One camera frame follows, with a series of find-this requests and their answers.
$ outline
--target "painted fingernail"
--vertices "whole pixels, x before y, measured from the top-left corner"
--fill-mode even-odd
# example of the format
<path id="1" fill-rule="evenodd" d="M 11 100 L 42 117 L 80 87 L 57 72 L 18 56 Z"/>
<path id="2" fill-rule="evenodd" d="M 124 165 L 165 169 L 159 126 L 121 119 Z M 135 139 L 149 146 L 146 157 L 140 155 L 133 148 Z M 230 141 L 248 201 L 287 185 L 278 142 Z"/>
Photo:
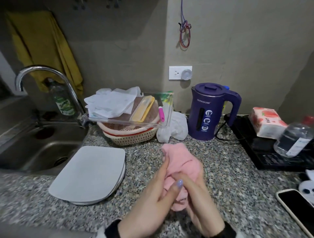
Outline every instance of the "painted fingernail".
<path id="1" fill-rule="evenodd" d="M 183 180 L 182 179 L 179 179 L 177 181 L 177 186 L 178 186 L 178 188 L 182 188 L 182 186 L 183 186 Z"/>

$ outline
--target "mustard yellow cloth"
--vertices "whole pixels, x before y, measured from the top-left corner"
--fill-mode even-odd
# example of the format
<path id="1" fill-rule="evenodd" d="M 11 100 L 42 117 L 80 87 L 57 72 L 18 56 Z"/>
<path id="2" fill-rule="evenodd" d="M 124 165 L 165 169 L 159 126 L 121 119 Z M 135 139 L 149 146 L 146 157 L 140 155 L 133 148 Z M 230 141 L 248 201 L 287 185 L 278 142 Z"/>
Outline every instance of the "mustard yellow cloth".
<path id="1" fill-rule="evenodd" d="M 82 95 L 81 73 L 51 12 L 6 12 L 5 16 L 16 53 L 24 66 L 46 65 L 55 68 L 64 73 L 76 92 Z M 48 88 L 43 83 L 47 77 L 63 83 L 58 76 L 48 71 L 35 71 L 31 75 L 43 92 L 48 92 Z"/>

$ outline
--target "kettle handle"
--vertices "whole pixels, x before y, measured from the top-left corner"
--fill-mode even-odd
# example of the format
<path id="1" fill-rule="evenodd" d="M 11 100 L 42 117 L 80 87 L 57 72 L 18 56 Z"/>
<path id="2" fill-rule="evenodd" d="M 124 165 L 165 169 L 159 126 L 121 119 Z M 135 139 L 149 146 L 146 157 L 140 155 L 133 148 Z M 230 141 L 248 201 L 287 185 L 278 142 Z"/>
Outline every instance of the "kettle handle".
<path id="1" fill-rule="evenodd" d="M 232 126 L 234 120 L 236 119 L 235 117 L 239 111 L 242 98 L 238 93 L 228 90 L 225 94 L 225 101 L 229 101 L 232 103 L 232 110 L 230 113 L 229 121 L 227 123 L 228 126 Z"/>

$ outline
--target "person's right hand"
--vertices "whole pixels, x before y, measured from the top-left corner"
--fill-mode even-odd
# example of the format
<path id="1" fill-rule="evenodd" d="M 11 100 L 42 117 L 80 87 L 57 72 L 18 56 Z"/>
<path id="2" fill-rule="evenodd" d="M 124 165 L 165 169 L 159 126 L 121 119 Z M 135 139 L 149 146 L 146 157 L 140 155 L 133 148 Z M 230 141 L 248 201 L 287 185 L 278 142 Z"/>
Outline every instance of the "person's right hand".
<path id="1" fill-rule="evenodd" d="M 183 186 L 189 193 L 186 210 L 193 224 L 203 236 L 212 237 L 223 231 L 225 223 L 208 192 L 203 175 L 204 168 L 201 164 L 201 170 L 195 183 L 184 173 L 175 173 L 172 177 L 175 180 L 182 179 Z"/>

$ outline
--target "wall outlet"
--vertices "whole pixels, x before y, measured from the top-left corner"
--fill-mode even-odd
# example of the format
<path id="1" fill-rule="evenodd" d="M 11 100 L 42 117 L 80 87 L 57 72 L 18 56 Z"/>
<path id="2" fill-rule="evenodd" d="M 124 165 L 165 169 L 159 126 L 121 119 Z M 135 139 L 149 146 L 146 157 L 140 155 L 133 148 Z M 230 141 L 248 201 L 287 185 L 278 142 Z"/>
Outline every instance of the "wall outlet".
<path id="1" fill-rule="evenodd" d="M 192 66 L 169 66 L 169 80 L 181 80 L 183 70 L 192 71 Z"/>

